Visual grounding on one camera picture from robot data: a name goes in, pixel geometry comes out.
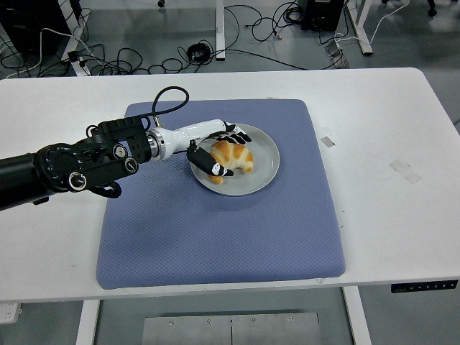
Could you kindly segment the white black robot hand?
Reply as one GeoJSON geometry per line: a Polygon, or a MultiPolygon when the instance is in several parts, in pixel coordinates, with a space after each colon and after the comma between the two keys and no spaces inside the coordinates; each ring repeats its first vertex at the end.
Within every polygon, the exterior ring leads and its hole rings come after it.
{"type": "Polygon", "coordinates": [[[199,143],[206,139],[224,140],[234,144],[252,141],[249,135],[236,124],[220,119],[200,122],[176,130],[158,127],[152,133],[157,143],[155,159],[166,160],[176,152],[186,152],[191,163],[211,176],[232,176],[233,172],[223,163],[218,163],[210,153],[198,147],[199,143]]]}

